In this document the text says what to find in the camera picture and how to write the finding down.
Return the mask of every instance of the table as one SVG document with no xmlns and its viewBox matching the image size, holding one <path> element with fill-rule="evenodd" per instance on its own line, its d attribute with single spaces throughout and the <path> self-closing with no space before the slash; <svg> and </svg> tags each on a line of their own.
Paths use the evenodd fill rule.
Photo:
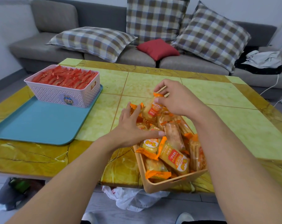
<svg viewBox="0 0 282 224">
<path fill-rule="evenodd" d="M 186 85 L 215 110 L 282 186 L 282 114 L 240 78 L 70 58 L 60 64 L 99 71 L 104 86 L 102 94 L 76 139 L 67 145 L 0 140 L 0 173 L 38 179 L 54 177 L 82 154 L 92 141 L 117 125 L 121 109 L 128 101 L 135 104 L 146 102 L 152 97 L 154 86 L 168 78 Z M 32 96 L 32 91 L 26 86 L 0 103 L 0 122 Z M 186 121 L 196 131 L 191 121 Z M 132 148 L 114 152 L 100 183 L 142 187 Z M 202 175 L 193 184 L 182 184 L 172 190 L 214 192 L 209 173 Z"/>
</svg>

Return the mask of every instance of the teal plastic tray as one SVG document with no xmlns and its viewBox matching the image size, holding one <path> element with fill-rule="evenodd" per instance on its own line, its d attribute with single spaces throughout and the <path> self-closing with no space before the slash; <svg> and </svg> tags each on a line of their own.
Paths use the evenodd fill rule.
<svg viewBox="0 0 282 224">
<path fill-rule="evenodd" d="M 0 122 L 0 139 L 64 145 L 75 139 L 103 86 L 88 108 L 39 101 L 35 96 Z"/>
</svg>

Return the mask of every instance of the tan container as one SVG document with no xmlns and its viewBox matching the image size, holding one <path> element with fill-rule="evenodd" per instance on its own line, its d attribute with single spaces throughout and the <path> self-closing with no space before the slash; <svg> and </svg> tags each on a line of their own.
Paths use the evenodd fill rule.
<svg viewBox="0 0 282 224">
<path fill-rule="evenodd" d="M 134 151 L 136 151 L 139 148 L 139 146 L 134 145 Z M 201 175 L 203 175 L 205 172 L 207 172 L 207 169 L 205 170 L 200 170 L 200 171 L 196 171 L 190 174 L 186 174 L 186 175 L 182 175 L 176 178 L 172 178 L 172 179 L 168 179 L 159 183 L 152 183 L 151 181 L 149 181 L 148 179 L 145 178 L 145 166 L 144 166 L 144 162 L 142 159 L 142 154 L 140 153 L 136 153 L 136 158 L 137 158 L 137 163 L 139 166 L 139 170 L 140 170 L 140 175 L 141 175 L 141 179 L 143 182 L 143 186 L 144 186 L 144 190 L 147 193 L 155 193 L 158 191 L 162 191 L 165 189 L 169 189 L 172 188 L 176 185 L 182 184 L 184 182 L 193 182 L 196 180 L 196 178 L 200 177 Z"/>
</svg>

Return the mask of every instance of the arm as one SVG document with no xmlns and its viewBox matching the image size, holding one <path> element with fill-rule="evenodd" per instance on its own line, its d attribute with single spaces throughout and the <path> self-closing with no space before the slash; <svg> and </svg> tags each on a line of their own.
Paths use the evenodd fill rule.
<svg viewBox="0 0 282 224">
<path fill-rule="evenodd" d="M 192 120 L 228 223 L 282 223 L 282 188 L 218 115 L 179 82 L 163 80 L 155 101 Z"/>
<path fill-rule="evenodd" d="M 117 148 L 165 136 L 162 131 L 141 131 L 136 126 L 140 106 L 130 116 L 130 103 L 123 109 L 118 126 L 97 139 L 75 161 L 46 184 L 6 224 L 80 223 L 92 192 Z"/>
</svg>

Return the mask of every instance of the gray sofa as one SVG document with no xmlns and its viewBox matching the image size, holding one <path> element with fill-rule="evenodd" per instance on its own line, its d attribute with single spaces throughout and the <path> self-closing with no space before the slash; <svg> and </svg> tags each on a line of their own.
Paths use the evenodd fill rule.
<svg viewBox="0 0 282 224">
<path fill-rule="evenodd" d="M 57 64 L 65 58 L 105 62 L 103 59 L 88 53 L 45 45 L 54 35 L 64 30 L 83 26 L 95 26 L 126 32 L 125 7 L 73 0 L 33 0 L 31 2 L 31 9 L 36 27 L 40 33 L 22 41 L 17 41 L 9 47 L 12 54 L 19 59 L 22 66 L 30 72 L 37 72 L 49 64 Z M 275 33 L 276 27 L 246 22 L 237 23 L 245 28 L 252 36 L 248 46 L 260 47 L 260 51 L 271 50 L 270 47 L 266 46 Z M 229 72 L 225 68 L 195 55 L 182 54 L 180 56 L 166 57 L 156 63 L 150 56 L 138 51 L 132 45 L 124 49 L 117 63 L 229 75 Z M 270 87 L 277 80 L 276 75 L 254 75 L 241 69 L 236 69 L 232 75 L 240 77 L 252 86 Z M 280 74 L 279 83 L 275 87 L 282 89 L 282 73 Z"/>
</svg>

